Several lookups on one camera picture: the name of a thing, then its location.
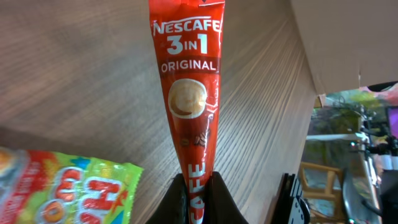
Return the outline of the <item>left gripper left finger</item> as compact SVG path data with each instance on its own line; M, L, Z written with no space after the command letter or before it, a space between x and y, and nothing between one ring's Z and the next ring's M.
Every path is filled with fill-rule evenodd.
M185 180L177 174L159 206L146 224L188 224L188 197Z

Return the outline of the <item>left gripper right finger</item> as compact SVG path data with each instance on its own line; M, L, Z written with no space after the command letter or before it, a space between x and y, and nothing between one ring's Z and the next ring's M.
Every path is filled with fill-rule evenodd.
M221 174L213 172L205 188L204 224L248 224Z

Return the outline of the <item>green Haribo gummy bag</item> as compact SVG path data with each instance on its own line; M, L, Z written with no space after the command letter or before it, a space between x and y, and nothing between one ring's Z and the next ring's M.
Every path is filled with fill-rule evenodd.
M95 157L1 148L1 224L129 223L143 169Z

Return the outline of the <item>red Nescafe coffee stick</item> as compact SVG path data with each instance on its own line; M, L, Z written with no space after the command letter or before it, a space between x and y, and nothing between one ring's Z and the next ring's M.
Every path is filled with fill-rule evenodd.
M224 1L149 0L165 109L188 191L188 220L205 221L221 92Z

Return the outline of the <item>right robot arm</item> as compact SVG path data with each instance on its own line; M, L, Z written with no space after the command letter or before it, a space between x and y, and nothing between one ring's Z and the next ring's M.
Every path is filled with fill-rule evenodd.
M326 173L323 188L309 186L306 170ZM348 169L336 169L304 162L298 175L285 174L282 191L277 199L272 223L397 223L397 199L390 191L369 200L359 193ZM331 215L312 208L308 200L324 200L334 204Z

